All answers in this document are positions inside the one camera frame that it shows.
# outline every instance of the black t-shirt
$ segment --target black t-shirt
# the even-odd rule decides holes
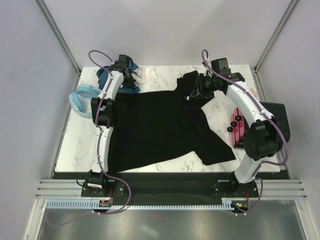
[[[108,171],[117,173],[181,157],[195,151],[204,165],[234,160],[232,149],[210,128],[201,102],[187,100],[198,72],[177,79],[174,91],[117,93],[117,123]]]

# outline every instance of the white wall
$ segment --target white wall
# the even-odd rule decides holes
[[[49,176],[76,73],[33,0],[1,1],[0,33],[0,238],[19,240]]]
[[[320,227],[320,1],[300,1],[260,70],[267,98],[284,103],[289,172],[301,179]]]
[[[45,0],[77,62],[97,49],[138,64],[198,65],[201,50],[255,65],[290,0]],[[108,61],[97,55],[101,64]]]

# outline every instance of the light blue fabric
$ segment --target light blue fabric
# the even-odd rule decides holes
[[[78,95],[87,99],[92,99],[92,98],[96,98],[100,93],[101,93],[101,90],[95,86],[91,86],[88,84],[81,84],[78,86],[75,92],[69,95],[69,103],[72,109],[76,113],[78,113],[80,116],[84,118],[89,119],[89,118],[92,118],[92,113],[85,112],[84,105],[82,104]]]

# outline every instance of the blue cloth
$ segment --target blue cloth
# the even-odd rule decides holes
[[[140,88],[135,85],[133,88],[119,87],[118,93],[121,94],[137,94],[140,92]]]
[[[129,72],[131,74],[136,74],[135,70],[137,70],[139,68],[139,66],[135,63],[132,63],[132,61],[130,61],[129,63]],[[104,88],[104,86],[106,85],[106,82],[108,80],[108,76],[109,73],[108,71],[104,70],[103,68],[100,68],[97,72],[96,72],[98,79],[98,84],[99,84],[99,89],[102,90]],[[134,86],[134,88],[119,88],[118,93],[128,93],[128,94],[137,94],[140,92],[140,88],[138,86]]]

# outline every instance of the marble table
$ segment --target marble table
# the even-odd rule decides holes
[[[256,89],[249,65],[230,65],[232,72],[239,72],[243,75],[249,88]],[[98,67],[84,67],[79,80],[79,84],[89,84],[98,86],[96,72]],[[141,93],[164,90],[174,90],[177,87],[177,78],[183,74],[197,70],[204,73],[202,65],[178,65],[178,66],[140,66],[142,78],[137,85]],[[89,110],[90,101],[81,99],[87,104]],[[227,132],[230,125],[230,116],[236,108],[235,104],[222,92],[215,92],[215,97],[202,107],[208,124],[220,138],[231,146],[231,134]],[[92,119],[79,116],[73,109],[71,110],[63,142],[56,163],[56,172],[88,172],[95,157],[96,127]],[[195,152],[190,152],[184,156],[139,167],[125,172],[233,172],[241,163],[245,155],[243,149],[231,147],[236,160],[217,163],[213,165],[203,165],[201,159]],[[270,159],[277,162],[276,156]],[[260,172],[279,172],[278,166],[264,164]]]

